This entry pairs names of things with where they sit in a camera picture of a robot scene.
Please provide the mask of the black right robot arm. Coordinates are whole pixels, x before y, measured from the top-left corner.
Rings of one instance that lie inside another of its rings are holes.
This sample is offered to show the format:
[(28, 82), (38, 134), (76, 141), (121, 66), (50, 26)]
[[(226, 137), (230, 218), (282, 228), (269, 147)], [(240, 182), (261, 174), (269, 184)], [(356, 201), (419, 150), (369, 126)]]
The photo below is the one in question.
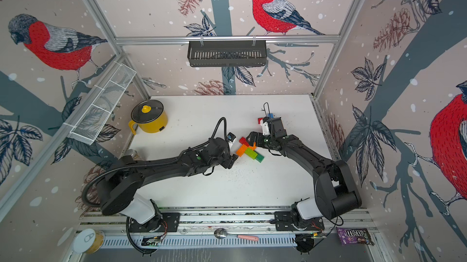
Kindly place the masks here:
[(362, 206), (360, 193), (346, 162), (328, 159), (310, 149), (297, 136), (288, 135), (279, 117), (264, 117), (261, 125), (261, 133), (253, 131), (248, 135), (248, 144), (277, 151), (313, 177), (314, 196), (291, 206), (291, 224), (294, 227), (306, 229), (316, 218), (331, 221)]

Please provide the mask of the lime green lego brick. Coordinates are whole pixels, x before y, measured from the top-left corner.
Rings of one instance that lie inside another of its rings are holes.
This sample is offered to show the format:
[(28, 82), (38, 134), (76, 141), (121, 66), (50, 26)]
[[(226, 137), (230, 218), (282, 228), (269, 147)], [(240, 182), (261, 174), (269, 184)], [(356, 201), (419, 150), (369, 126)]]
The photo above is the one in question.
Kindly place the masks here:
[(251, 159), (256, 159), (258, 154), (252, 150), (250, 147), (247, 147), (245, 150), (245, 155), (249, 156)]

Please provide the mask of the yellow pot with black lid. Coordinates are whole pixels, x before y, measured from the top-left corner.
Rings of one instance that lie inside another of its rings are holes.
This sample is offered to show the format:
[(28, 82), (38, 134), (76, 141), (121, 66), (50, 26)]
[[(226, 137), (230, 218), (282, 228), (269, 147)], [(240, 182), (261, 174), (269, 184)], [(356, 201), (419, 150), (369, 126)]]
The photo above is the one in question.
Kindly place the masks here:
[(128, 125), (132, 134), (136, 135), (136, 126), (146, 133), (158, 133), (167, 127), (168, 122), (162, 102), (145, 100), (133, 108)]

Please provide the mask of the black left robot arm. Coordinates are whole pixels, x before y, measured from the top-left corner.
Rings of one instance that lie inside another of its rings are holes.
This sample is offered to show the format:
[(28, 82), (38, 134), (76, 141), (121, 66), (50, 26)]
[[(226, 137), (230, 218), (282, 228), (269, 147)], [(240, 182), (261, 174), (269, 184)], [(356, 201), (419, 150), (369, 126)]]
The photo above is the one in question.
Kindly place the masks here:
[(131, 237), (132, 230), (139, 233), (160, 231), (163, 240), (177, 226), (166, 221), (153, 198), (146, 198), (138, 191), (150, 184), (175, 178), (197, 175), (209, 176), (221, 166), (230, 169), (238, 159), (232, 152), (237, 137), (227, 130), (227, 120), (222, 117), (215, 129), (223, 128), (222, 137), (213, 132), (202, 144), (189, 147), (175, 157), (144, 161), (125, 155), (111, 164), (84, 186), (81, 199), (91, 208), (97, 208), (104, 216), (123, 215), (125, 233), (130, 245), (142, 255), (152, 250), (140, 247)]

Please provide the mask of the orange lego brick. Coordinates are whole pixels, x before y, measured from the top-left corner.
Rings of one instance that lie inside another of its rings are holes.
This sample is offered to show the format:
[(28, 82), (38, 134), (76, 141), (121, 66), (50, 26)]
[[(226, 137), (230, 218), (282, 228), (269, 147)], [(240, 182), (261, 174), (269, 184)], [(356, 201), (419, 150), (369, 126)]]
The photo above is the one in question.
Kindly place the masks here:
[(244, 145), (244, 144), (243, 144), (243, 145), (236, 151), (236, 155), (238, 155), (239, 157), (242, 157), (242, 156), (245, 154), (245, 152), (246, 152), (246, 150), (247, 150), (248, 148), (249, 148), (248, 145)]

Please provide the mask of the purple candy packet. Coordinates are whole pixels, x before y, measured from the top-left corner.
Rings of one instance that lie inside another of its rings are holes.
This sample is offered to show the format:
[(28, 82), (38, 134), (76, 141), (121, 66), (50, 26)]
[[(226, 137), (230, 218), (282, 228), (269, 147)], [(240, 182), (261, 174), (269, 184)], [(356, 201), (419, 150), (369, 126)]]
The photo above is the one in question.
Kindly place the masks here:
[(337, 233), (342, 245), (374, 245), (369, 231), (365, 228), (347, 229), (339, 227), (337, 228)]

